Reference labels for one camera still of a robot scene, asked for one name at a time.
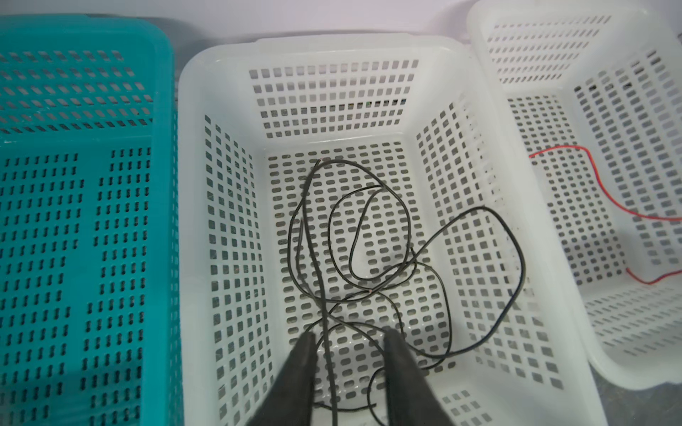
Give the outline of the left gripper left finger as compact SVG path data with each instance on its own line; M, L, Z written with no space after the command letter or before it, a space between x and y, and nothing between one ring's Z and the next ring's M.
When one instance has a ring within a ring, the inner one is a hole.
M305 332L289 352L282 371L248 425L310 425L316 366L315 334Z

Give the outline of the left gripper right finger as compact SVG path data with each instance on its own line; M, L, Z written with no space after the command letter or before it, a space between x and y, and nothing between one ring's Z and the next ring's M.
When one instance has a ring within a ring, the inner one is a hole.
M389 425L453 425L397 330L384 336Z

